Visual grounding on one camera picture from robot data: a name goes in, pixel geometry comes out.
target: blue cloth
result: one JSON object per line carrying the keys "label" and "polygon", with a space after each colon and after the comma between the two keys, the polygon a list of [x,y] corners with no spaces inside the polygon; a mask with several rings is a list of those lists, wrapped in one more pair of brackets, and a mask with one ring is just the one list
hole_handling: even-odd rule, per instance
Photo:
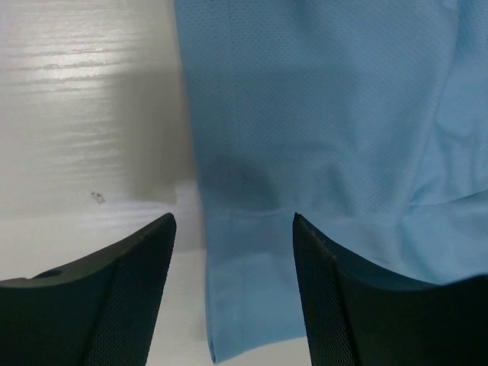
{"label": "blue cloth", "polygon": [[175,0],[215,361],[303,336],[291,223],[437,283],[488,271],[486,0]]}

